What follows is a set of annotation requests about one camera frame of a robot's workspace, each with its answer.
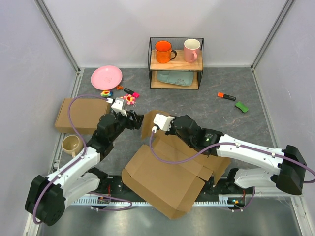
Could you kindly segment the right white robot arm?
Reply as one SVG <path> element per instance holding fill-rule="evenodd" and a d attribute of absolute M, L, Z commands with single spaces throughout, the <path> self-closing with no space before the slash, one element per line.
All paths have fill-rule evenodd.
<path fill-rule="evenodd" d="M 235 139 L 222 132 L 201 128 L 189 116 L 158 115 L 154 124 L 167 135 L 176 135 L 199 154 L 228 157 L 255 165 L 252 170 L 233 169 L 225 181 L 230 193 L 254 186 L 276 186 L 279 190 L 301 195 L 306 162 L 298 148 L 271 148 Z"/>

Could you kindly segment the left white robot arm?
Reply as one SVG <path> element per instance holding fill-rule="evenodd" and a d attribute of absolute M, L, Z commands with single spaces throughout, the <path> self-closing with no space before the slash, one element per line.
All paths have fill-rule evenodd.
<path fill-rule="evenodd" d="M 103 115 L 79 154 L 50 175 L 36 176 L 25 203 L 25 210 L 32 214 L 33 222 L 52 226 L 66 208 L 83 195 L 92 191 L 104 193 L 108 188 L 106 174 L 94 166 L 111 152 L 113 142 L 125 129 L 140 129 L 143 119 L 143 115 L 133 110 Z"/>

